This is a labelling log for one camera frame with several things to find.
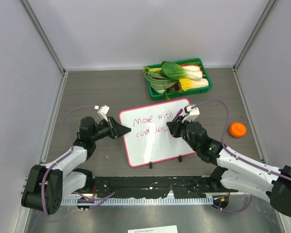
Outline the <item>magenta capped whiteboard marker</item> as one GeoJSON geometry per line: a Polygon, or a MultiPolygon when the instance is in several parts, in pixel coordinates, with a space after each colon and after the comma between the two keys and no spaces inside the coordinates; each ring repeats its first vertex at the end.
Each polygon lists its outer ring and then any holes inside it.
{"type": "Polygon", "coordinates": [[[173,121],[174,121],[174,119],[175,119],[176,117],[181,116],[182,112],[183,112],[183,109],[180,109],[180,110],[176,113],[176,115],[174,116],[174,118],[166,123],[166,126],[168,127],[170,134],[172,134],[173,131],[176,129],[176,127],[179,126],[179,124],[174,123],[173,121]]]}

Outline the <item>pink framed whiteboard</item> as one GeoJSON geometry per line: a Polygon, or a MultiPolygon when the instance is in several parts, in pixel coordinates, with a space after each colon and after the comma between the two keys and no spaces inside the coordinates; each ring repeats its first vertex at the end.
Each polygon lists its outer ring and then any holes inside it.
{"type": "Polygon", "coordinates": [[[121,125],[131,128],[124,135],[128,163],[131,167],[145,166],[193,154],[181,138],[174,138],[166,125],[180,109],[190,104],[178,99],[121,111],[121,125]]]}

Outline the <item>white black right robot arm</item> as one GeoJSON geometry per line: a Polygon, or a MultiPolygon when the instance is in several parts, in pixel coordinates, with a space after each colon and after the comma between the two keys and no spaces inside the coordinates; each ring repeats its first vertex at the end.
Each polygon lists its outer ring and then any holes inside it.
{"type": "Polygon", "coordinates": [[[182,116],[167,122],[167,127],[174,138],[182,138],[202,161],[216,166],[209,180],[213,191],[226,188],[245,192],[291,217],[290,166],[279,168],[248,158],[209,137],[199,122],[185,121],[182,116]]]}

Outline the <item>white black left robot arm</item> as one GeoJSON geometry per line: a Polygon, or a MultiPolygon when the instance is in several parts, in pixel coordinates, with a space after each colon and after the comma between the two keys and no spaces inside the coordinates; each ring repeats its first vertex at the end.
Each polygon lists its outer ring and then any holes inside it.
{"type": "Polygon", "coordinates": [[[78,169],[78,165],[93,155],[96,141],[105,137],[117,139],[129,132],[131,128],[117,123],[113,117],[107,117],[100,123],[89,116],[83,118],[77,138],[65,154],[44,166],[34,165],[31,168],[21,205],[52,215],[66,196],[77,190],[90,193],[94,187],[92,172],[78,169]]]}

